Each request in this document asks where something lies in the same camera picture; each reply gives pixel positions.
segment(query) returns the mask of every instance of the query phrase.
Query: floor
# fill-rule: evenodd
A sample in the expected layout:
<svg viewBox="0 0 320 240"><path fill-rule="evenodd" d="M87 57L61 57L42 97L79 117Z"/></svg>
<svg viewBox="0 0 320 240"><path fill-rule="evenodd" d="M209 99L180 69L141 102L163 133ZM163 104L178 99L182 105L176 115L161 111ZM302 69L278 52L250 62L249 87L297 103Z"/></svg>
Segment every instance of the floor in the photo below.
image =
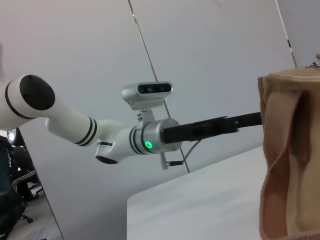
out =
<svg viewBox="0 0 320 240"><path fill-rule="evenodd" d="M33 195L39 188L32 190ZM28 203L23 214L32 218L33 222L19 220L7 240L63 240L43 191L38 199Z"/></svg>

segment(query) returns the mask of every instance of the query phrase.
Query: white table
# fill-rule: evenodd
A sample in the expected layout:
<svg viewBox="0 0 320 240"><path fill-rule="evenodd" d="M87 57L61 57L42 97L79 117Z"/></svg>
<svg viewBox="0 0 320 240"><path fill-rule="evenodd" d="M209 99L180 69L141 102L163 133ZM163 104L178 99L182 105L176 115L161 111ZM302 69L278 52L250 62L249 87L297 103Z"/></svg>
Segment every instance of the white table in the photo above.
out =
<svg viewBox="0 0 320 240"><path fill-rule="evenodd" d="M133 195L127 240L258 240L262 147Z"/></svg>

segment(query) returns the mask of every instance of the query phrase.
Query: tan bag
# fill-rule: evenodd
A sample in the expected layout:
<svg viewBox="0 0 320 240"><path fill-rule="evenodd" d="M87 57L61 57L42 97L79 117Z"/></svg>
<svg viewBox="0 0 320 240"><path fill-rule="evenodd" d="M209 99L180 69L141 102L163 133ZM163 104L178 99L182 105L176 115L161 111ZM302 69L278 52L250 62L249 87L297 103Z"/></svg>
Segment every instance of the tan bag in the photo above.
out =
<svg viewBox="0 0 320 240"><path fill-rule="evenodd" d="M320 68L258 80L267 175L261 191L264 240L320 240Z"/></svg>

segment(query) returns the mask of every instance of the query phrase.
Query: cable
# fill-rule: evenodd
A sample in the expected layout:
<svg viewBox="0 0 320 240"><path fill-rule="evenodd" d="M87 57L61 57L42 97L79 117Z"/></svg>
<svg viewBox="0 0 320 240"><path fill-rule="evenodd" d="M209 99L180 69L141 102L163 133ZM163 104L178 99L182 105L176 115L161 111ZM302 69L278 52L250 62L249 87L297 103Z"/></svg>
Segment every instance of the cable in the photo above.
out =
<svg viewBox="0 0 320 240"><path fill-rule="evenodd" d="M185 155L184 159L182 161L169 161L169 165L170 166L177 166L177 165L183 165L184 162L186 161L187 157L190 155L190 153L192 152L192 150L201 142L201 139L198 140L195 144L193 144L193 146L190 148L190 150L187 152L187 154Z"/></svg>

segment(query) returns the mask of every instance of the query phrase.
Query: green light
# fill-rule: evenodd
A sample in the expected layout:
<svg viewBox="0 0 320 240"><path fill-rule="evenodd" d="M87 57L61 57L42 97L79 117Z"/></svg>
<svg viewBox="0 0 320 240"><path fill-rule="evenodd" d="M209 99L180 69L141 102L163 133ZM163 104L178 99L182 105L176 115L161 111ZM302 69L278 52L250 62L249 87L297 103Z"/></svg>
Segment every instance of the green light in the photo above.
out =
<svg viewBox="0 0 320 240"><path fill-rule="evenodd" d="M151 142L146 141L146 142L144 143L144 145L145 145L148 149L152 149L152 143L151 143Z"/></svg>

